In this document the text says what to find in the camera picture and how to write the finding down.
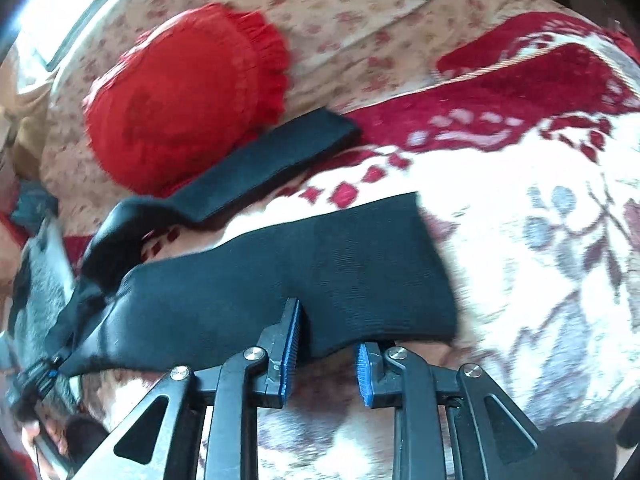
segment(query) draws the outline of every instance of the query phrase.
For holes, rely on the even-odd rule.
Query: silver screw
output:
[[[169,373],[169,377],[171,377],[174,381],[181,381],[186,379],[189,376],[189,367],[188,366],[177,366]]]
[[[394,361],[402,361],[402,359],[406,358],[407,352],[406,348],[402,348],[401,346],[392,346],[386,351],[386,354]]]
[[[473,363],[467,363],[466,365],[462,365],[462,371],[465,373],[467,377],[471,377],[473,379],[480,377],[482,375],[482,368]]]
[[[257,361],[264,356],[264,350],[259,346],[252,346],[251,348],[247,348],[242,355],[244,355],[247,361]]]

